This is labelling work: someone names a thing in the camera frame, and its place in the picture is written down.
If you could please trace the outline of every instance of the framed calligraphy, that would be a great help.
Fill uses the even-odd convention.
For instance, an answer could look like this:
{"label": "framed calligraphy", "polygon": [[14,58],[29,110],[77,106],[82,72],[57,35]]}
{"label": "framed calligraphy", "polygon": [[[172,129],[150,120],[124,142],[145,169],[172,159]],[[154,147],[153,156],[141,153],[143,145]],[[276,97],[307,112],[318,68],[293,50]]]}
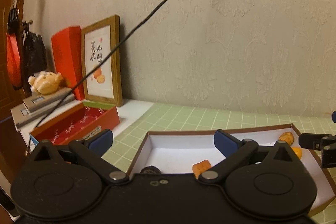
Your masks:
{"label": "framed calligraphy", "polygon": [[[119,16],[82,29],[82,72],[85,76],[119,43]],[[119,49],[84,81],[85,99],[123,105]]]}

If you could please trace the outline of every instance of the textured wallpaper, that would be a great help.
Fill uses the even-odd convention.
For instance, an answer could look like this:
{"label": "textured wallpaper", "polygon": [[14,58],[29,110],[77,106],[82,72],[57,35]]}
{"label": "textured wallpaper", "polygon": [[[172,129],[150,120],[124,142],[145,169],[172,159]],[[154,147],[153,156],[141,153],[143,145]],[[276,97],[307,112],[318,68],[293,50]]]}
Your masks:
{"label": "textured wallpaper", "polygon": [[[50,51],[55,32],[114,14],[123,36],[160,1],[26,0],[24,11]],[[124,97],[308,116],[336,110],[335,23],[335,0],[170,0],[121,49]]]}

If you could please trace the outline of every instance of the silver screw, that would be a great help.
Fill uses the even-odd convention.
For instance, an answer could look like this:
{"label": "silver screw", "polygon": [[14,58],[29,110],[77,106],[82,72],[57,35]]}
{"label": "silver screw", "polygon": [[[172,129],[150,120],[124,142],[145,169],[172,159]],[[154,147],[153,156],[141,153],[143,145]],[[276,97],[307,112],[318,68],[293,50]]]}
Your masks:
{"label": "silver screw", "polygon": [[166,179],[162,179],[162,180],[160,180],[159,182],[160,182],[161,184],[167,184],[169,181],[166,180]]}
{"label": "silver screw", "polygon": [[202,177],[208,180],[216,179],[218,178],[218,173],[215,171],[205,171],[202,173]]}
{"label": "silver screw", "polygon": [[160,183],[157,180],[153,180],[153,181],[149,182],[149,184],[152,185],[152,186],[159,186],[160,185]]}
{"label": "silver screw", "polygon": [[126,174],[122,171],[113,171],[109,174],[109,176],[113,180],[121,180],[126,177]]}

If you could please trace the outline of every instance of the black cable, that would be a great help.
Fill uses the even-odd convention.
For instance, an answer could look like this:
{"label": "black cable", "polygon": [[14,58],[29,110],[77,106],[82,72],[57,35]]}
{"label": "black cable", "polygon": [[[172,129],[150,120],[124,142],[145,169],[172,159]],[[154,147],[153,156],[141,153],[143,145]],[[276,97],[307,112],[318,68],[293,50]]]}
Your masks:
{"label": "black cable", "polygon": [[60,102],[58,102],[58,104],[47,114],[47,115],[45,115],[38,123],[37,123],[37,125],[36,125],[36,127],[38,127],[40,124],[41,124],[41,122],[43,122],[43,120],[44,119],[46,119],[46,117],[48,117],[51,113],[53,113],[60,105],[61,105],[61,103],[65,100],[65,98],[66,97],[68,97],[71,93],[73,93],[73,91],[76,89],[76,88],[78,88],[80,85],[81,85],[81,83],[83,83],[92,73],[94,73],[101,65],[103,65],[110,57],[111,57],[111,55],[112,54],[114,54],[115,53],[115,51],[117,50],[117,49],[119,49],[119,47],[122,45],[122,44],[124,44],[125,42],[126,42],[126,40],[132,35],[132,34],[134,34],[134,32],[137,30],[137,29],[139,29],[142,25],[144,25],[156,12],[157,12],[157,10],[159,10],[161,7],[162,7],[162,5],[164,5],[166,2],[167,2],[168,0],[163,0],[162,2],[160,2],[160,4],[159,5],[157,5],[155,8],[154,8],[154,10],[143,20],[143,21],[141,21],[138,25],[136,25],[136,27],[133,29],[133,30],[131,30],[129,33],[128,33],[128,35],[126,35],[125,36],[125,38],[121,41],[121,42],[119,42],[119,44],[118,45],[116,45],[115,46],[115,48],[113,49],[113,50],[111,50],[110,51],[110,53],[102,60],[102,62],[99,64],[99,65],[97,65],[95,68],[93,68],[87,75],[85,75],[61,100],[60,100]]}

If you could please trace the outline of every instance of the stuffed animal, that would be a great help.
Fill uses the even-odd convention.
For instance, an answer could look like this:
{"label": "stuffed animal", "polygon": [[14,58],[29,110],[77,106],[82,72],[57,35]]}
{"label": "stuffed animal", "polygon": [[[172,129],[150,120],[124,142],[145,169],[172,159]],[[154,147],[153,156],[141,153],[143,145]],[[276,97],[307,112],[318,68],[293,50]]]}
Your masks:
{"label": "stuffed animal", "polygon": [[41,94],[51,94],[54,93],[62,81],[63,77],[60,73],[53,73],[51,71],[41,71],[39,76],[36,78],[30,76],[28,78],[28,83],[31,85],[31,91]]}

